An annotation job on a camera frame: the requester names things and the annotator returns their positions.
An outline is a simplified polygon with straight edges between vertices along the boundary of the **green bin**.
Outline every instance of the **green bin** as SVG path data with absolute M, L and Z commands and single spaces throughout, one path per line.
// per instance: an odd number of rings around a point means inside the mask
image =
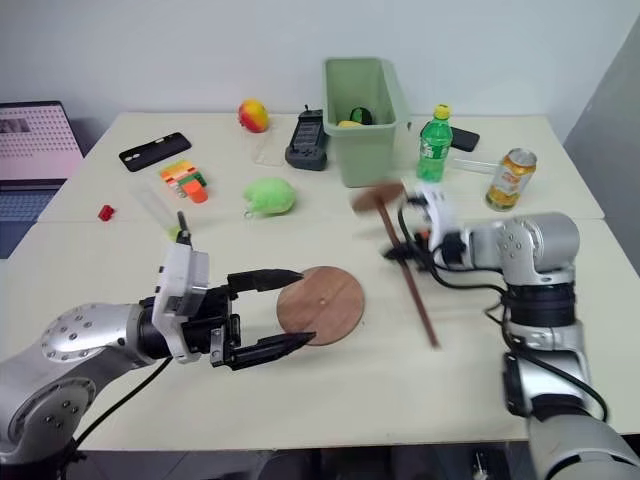
M 328 58 L 324 62 L 324 131 L 347 187 L 375 184 L 393 169 L 396 127 L 408 122 L 393 64 L 380 58 Z M 351 110 L 367 108 L 374 125 L 338 127 Z

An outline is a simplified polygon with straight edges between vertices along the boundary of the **laptop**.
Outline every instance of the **laptop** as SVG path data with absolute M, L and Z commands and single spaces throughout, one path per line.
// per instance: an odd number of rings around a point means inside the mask
M 0 258 L 82 161 L 60 102 L 0 103 Z

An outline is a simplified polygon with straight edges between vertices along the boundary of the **white wall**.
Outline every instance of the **white wall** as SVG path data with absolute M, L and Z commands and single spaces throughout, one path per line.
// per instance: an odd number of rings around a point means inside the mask
M 60 99 L 99 136 L 122 110 L 321 99 L 326 56 L 393 60 L 411 110 L 547 113 L 564 139 L 638 0 L 0 0 L 0 101 Z
M 640 273 L 640 19 L 573 128 L 565 148 Z

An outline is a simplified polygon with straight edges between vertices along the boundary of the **wooden mallet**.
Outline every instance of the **wooden mallet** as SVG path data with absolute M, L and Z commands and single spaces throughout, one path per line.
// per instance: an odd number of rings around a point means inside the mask
M 396 235 L 396 231 L 393 228 L 393 224 L 391 223 L 391 219 L 389 218 L 389 213 L 387 212 L 387 207 L 385 205 L 389 202 L 392 202 L 403 193 L 404 186 L 401 183 L 383 183 L 369 188 L 362 195 L 356 197 L 351 203 L 351 207 L 356 213 L 377 210 L 380 214 L 380 217 L 382 218 L 382 222 L 384 223 L 384 228 L 387 231 L 387 235 L 389 235 L 389 240 L 391 240 L 391 244 L 396 248 L 400 246 L 400 240 L 398 240 L 398 236 Z M 433 330 L 433 326 L 431 325 L 431 320 L 429 320 L 427 310 L 424 308 L 424 304 L 422 303 L 422 299 L 420 298 L 420 293 L 418 293 L 418 287 L 416 286 L 416 282 L 413 279 L 413 275 L 411 275 L 411 269 L 409 268 L 409 265 L 407 265 L 405 259 L 400 258 L 398 259 L 398 262 L 402 267 L 404 279 L 407 282 L 409 291 L 411 292 L 411 297 L 413 297 L 413 301 L 416 304 L 420 319 L 424 324 L 424 328 L 427 330 L 427 335 L 429 336 L 431 346 L 439 348 L 440 344 L 438 343 L 438 337 L 436 336 L 436 332 Z

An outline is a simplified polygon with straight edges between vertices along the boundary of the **laptop screen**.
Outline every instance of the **laptop screen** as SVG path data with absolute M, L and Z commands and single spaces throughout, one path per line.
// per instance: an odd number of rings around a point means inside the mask
M 66 179 L 81 161 L 60 102 L 0 104 L 0 181 Z

